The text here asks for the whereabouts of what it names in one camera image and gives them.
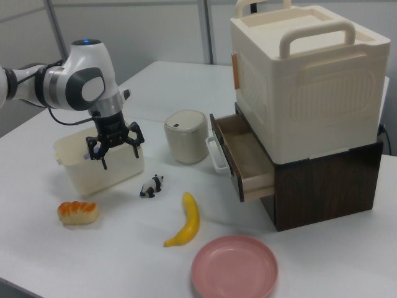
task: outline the white drawer handle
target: white drawer handle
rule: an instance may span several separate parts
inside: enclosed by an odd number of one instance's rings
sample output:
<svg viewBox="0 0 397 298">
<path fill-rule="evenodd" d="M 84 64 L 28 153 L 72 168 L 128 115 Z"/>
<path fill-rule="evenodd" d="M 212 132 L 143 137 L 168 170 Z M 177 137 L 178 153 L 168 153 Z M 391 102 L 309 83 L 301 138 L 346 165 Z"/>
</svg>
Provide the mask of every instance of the white drawer handle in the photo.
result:
<svg viewBox="0 0 397 298">
<path fill-rule="evenodd" d="M 216 147 L 217 147 L 217 149 L 219 151 L 219 154 L 221 155 L 222 160 L 223 160 L 223 162 L 225 164 L 224 166 L 220 166 L 220 165 L 218 165 L 216 163 L 216 158 L 214 156 L 214 152 L 212 151 L 214 147 L 211 147 L 211 145 L 210 145 L 210 142 L 213 142 L 213 141 L 215 141 L 215 143 L 216 143 Z M 219 173 L 219 174 L 229 173 L 229 175 L 230 175 L 231 173 L 230 173 L 230 169 L 229 169 L 229 166 L 228 166 L 228 162 L 226 160 L 225 155 L 222 152 L 221 145 L 219 144 L 219 141 L 216 138 L 216 136 L 213 135 L 211 137 L 206 138 L 205 139 L 205 143 L 207 144 L 208 152 L 210 153 L 210 156 L 211 156 L 211 159 L 212 159 L 212 163 L 213 163 L 213 167 L 215 168 L 215 171 L 217 173 Z"/>
</svg>

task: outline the toy panda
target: toy panda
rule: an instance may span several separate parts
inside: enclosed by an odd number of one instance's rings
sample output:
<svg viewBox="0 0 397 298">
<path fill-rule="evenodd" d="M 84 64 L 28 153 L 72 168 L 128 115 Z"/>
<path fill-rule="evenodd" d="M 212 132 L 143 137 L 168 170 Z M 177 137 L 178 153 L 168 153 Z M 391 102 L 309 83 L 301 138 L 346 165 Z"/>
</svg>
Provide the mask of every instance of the toy panda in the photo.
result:
<svg viewBox="0 0 397 298">
<path fill-rule="evenodd" d="M 154 197 L 154 191 L 159 192 L 161 190 L 160 186 L 161 183 L 164 180 L 164 176 L 157 176 L 154 175 L 153 178 L 151 178 L 150 180 L 148 180 L 143 186 L 142 186 L 142 190 L 140 192 L 140 196 L 141 197 L 145 197 L 146 194 L 149 195 L 149 197 Z"/>
</svg>

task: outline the plastic container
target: plastic container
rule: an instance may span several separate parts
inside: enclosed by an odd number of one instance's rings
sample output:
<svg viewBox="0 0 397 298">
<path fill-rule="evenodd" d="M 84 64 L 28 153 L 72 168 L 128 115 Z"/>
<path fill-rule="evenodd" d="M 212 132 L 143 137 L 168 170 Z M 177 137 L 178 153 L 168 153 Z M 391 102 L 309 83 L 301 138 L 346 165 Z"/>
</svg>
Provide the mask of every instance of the plastic container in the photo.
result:
<svg viewBox="0 0 397 298">
<path fill-rule="evenodd" d="M 276 164 L 375 143 L 390 40 L 323 7 L 231 19 L 237 104 Z"/>
<path fill-rule="evenodd" d="M 124 143 L 110 148 L 105 155 L 107 170 L 100 160 L 86 160 L 88 152 L 86 137 L 97 135 L 95 127 L 61 138 L 54 143 L 55 158 L 69 174 L 77 192 L 88 196 L 93 192 L 112 186 L 143 171 L 145 162 L 142 148 L 138 147 L 139 158 L 136 158 L 132 146 Z"/>
<path fill-rule="evenodd" d="M 208 122 L 205 114 L 183 110 L 171 115 L 164 123 L 172 157 L 185 164 L 197 163 L 208 154 L 205 139 Z"/>
</svg>

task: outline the banana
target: banana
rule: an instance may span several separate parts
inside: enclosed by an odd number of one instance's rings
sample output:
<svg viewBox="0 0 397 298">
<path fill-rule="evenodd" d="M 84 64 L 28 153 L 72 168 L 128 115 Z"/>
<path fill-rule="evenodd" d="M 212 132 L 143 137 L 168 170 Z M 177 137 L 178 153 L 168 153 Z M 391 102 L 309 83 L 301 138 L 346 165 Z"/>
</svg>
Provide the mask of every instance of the banana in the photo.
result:
<svg viewBox="0 0 397 298">
<path fill-rule="evenodd" d="M 165 247 L 186 244 L 196 236 L 200 228 L 200 213 L 194 197 L 189 192 L 185 192 L 182 200 L 187 213 L 186 223 L 173 238 L 164 242 Z"/>
</svg>

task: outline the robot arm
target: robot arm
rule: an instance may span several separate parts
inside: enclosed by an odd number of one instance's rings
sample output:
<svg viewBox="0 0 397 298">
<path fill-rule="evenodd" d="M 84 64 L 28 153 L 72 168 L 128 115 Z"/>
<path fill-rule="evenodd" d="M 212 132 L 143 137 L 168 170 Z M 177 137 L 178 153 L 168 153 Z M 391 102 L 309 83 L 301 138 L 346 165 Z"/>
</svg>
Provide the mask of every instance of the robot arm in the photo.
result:
<svg viewBox="0 0 397 298">
<path fill-rule="evenodd" d="M 145 140 L 136 122 L 125 125 L 123 100 L 115 82 L 109 53 L 99 40 L 78 40 L 69 58 L 51 65 L 37 64 L 23 70 L 0 67 L 0 107 L 6 99 L 22 99 L 36 106 L 72 111 L 88 110 L 98 136 L 87 137 L 92 160 L 102 160 L 109 148 L 130 144 L 135 156 Z M 135 132 L 136 139 L 128 136 Z M 97 151 L 94 147 L 100 142 Z"/>
</svg>

